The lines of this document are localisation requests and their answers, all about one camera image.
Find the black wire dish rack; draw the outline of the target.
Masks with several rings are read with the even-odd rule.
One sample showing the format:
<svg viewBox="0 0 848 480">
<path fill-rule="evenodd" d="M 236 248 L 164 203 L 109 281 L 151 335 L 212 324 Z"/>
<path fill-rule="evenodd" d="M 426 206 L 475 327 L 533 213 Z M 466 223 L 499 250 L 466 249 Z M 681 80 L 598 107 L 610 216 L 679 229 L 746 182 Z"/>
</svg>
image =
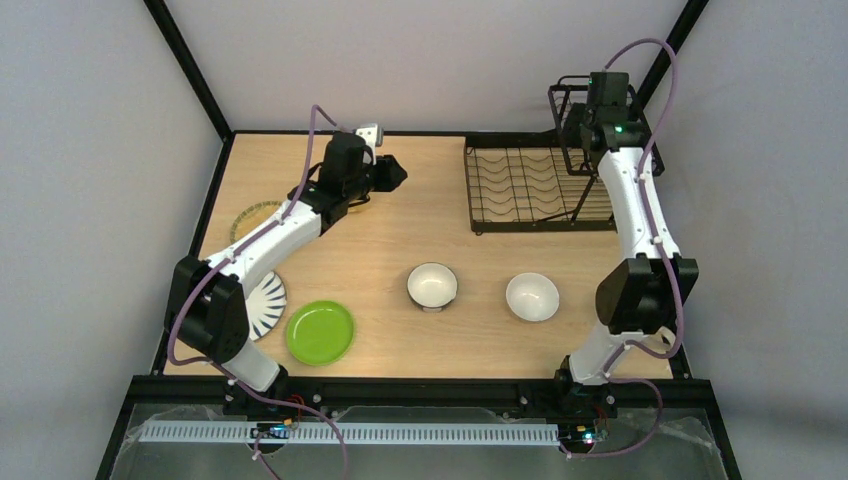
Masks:
<svg viewBox="0 0 848 480">
<path fill-rule="evenodd" d="M 549 86 L 552 129 L 466 138 L 465 179 L 470 227 L 475 234 L 615 229 L 603 182 L 590 173 L 583 151 L 567 149 L 563 134 L 557 131 L 568 107 L 585 101 L 588 75 L 564 75 Z M 637 114 L 649 127 L 630 86 Z M 658 151 L 653 152 L 654 176 L 658 176 L 664 164 Z"/>
</svg>

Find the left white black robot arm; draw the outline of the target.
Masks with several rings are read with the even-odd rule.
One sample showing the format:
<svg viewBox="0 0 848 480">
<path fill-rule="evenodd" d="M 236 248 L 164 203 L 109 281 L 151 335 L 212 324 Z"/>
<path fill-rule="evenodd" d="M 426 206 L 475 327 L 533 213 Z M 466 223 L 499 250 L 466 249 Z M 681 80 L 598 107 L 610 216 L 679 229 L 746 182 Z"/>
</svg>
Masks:
<svg viewBox="0 0 848 480">
<path fill-rule="evenodd" d="M 276 212 L 222 251 L 199 259 L 188 255 L 175 266 L 164 329 L 168 345 L 197 351 L 254 391 L 267 391 L 284 369 L 251 339 L 246 299 L 265 277 L 297 249 L 319 238 L 372 192 L 391 192 L 406 179 L 392 155 L 380 155 L 383 130 L 366 124 L 336 132 L 322 162 L 308 168 L 315 180 L 295 187 Z"/>
</svg>

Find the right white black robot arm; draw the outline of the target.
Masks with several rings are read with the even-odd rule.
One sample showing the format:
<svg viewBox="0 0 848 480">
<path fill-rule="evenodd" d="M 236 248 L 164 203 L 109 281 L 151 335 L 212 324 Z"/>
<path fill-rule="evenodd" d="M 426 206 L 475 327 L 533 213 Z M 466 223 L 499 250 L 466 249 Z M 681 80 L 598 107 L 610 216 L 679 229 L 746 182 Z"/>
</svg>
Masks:
<svg viewBox="0 0 848 480">
<path fill-rule="evenodd" d="M 622 259 L 596 289 L 596 325 L 556 374 L 562 402 L 573 409 L 603 400 L 605 385 L 629 352 L 662 360 L 678 353 L 683 305 L 699 275 L 665 221 L 654 181 L 654 141 L 637 114 L 628 74 L 592 72 L 584 89 L 585 101 L 568 107 L 557 131 L 582 149 L 590 173 L 603 182 Z"/>
</svg>

